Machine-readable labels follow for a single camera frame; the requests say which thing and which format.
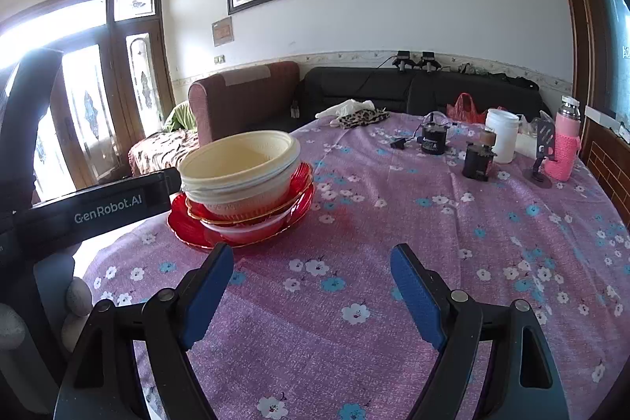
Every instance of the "gold rim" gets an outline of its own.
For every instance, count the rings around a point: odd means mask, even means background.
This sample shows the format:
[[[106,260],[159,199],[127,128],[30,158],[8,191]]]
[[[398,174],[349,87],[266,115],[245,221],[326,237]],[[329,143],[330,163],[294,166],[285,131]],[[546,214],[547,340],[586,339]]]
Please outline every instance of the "gold rim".
[[[186,197],[186,209],[187,209],[188,217],[193,218],[193,219],[195,219],[197,221],[203,221],[204,223],[208,223],[209,225],[212,225],[212,226],[228,226],[228,225],[238,225],[240,223],[249,223],[251,221],[256,221],[256,220],[258,220],[260,218],[266,218],[266,217],[269,217],[269,216],[273,216],[274,214],[277,214],[281,210],[284,210],[284,209],[288,208],[289,206],[292,206],[295,203],[297,203],[300,200],[300,198],[302,197],[302,195],[313,184],[313,167],[310,164],[308,164],[308,163],[306,163],[306,165],[309,167],[309,173],[308,173],[308,176],[306,178],[306,185],[295,195],[294,199],[286,201],[282,205],[274,208],[273,210],[271,210],[271,211],[269,211],[269,212],[267,212],[265,214],[260,214],[258,216],[254,216],[253,218],[243,219],[243,220],[240,220],[240,221],[211,221],[211,220],[209,220],[207,218],[203,218],[201,216],[197,216],[196,214],[193,214],[191,212],[192,205],[191,205],[190,198],[187,196]]]
[[[261,239],[260,241],[256,241],[256,242],[248,242],[247,244],[241,244],[240,246],[235,246],[233,245],[231,242],[222,239],[220,242],[224,242],[226,244],[229,244],[232,249],[237,249],[237,248],[243,248],[246,246],[252,246],[254,244],[260,244],[261,242],[264,241],[268,241],[269,239],[272,239],[273,237],[278,236],[279,234],[281,234],[283,231],[287,231],[289,228],[292,228],[293,226],[297,225],[298,222],[300,222],[302,220],[302,218],[304,216],[306,216],[308,214],[308,212],[311,210],[311,205],[313,204],[313,196],[315,196],[315,193],[313,191],[313,195],[311,196],[311,199],[308,202],[308,205],[306,205],[306,207],[304,208],[304,213],[298,217],[295,221],[293,221],[290,225],[285,226],[284,228],[280,229],[279,231],[277,231],[276,233],[274,233],[273,235],[270,235],[269,237],[266,237],[264,239]],[[193,244],[192,242],[187,242],[184,241],[175,231],[175,229],[171,226],[171,223],[169,223],[169,217],[166,217],[166,226],[168,226],[168,228],[172,231],[172,234],[175,236],[175,238],[180,241],[182,244],[185,244],[186,246],[192,248],[192,249],[196,249],[196,250],[203,250],[203,251],[212,251],[214,248],[210,247],[210,246],[200,246],[199,244]]]

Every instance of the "white cloth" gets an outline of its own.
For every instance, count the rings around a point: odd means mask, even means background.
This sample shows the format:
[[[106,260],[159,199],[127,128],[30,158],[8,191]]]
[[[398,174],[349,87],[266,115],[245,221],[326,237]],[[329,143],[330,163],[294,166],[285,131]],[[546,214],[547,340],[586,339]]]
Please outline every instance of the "white cloth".
[[[331,127],[336,127],[339,125],[339,118],[341,116],[348,116],[356,113],[357,111],[361,111],[363,109],[369,109],[374,111],[374,103],[371,100],[366,100],[364,102],[357,102],[353,98],[350,100],[346,100],[341,104],[333,105],[329,107],[327,110],[322,111],[321,113],[317,113],[315,115],[316,119],[325,118],[326,116],[335,116],[335,119],[330,122]]]

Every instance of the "bottle cap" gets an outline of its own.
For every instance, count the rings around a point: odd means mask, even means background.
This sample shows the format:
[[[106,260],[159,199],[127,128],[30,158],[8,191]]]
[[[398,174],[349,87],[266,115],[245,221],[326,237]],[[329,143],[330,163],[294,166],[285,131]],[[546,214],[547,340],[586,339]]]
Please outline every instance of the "bottle cap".
[[[563,95],[562,101],[565,104],[574,105],[575,107],[579,107],[580,106],[580,101],[579,100],[576,100],[573,97],[569,97],[568,95]]]
[[[495,146],[495,143],[497,142],[497,135],[489,130],[484,130],[479,135],[479,141],[481,144],[485,144],[486,146]]]

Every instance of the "white plastic cup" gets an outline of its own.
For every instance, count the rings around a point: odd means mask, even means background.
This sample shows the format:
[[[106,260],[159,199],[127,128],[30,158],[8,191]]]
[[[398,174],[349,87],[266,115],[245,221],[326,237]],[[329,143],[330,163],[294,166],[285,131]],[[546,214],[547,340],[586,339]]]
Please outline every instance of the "white plastic cup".
[[[497,154],[494,159],[497,164],[507,164],[514,159],[519,124],[521,119],[508,111],[487,110],[486,129],[497,135],[497,142],[492,147],[492,151]]]

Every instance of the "metal screw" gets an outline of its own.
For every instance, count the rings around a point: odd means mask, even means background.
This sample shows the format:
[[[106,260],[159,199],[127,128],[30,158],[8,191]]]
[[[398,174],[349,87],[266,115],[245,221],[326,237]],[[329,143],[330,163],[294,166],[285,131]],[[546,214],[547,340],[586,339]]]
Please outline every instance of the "metal screw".
[[[172,288],[163,288],[157,294],[157,298],[164,303],[175,297],[175,291]]]
[[[519,312],[528,312],[529,311],[529,303],[524,299],[517,299],[514,301],[514,306]]]
[[[109,299],[103,299],[96,304],[96,311],[106,312],[111,307],[112,302]]]
[[[453,301],[457,301],[458,303],[465,303],[468,300],[468,294],[463,290],[454,290],[450,293],[450,297]]]

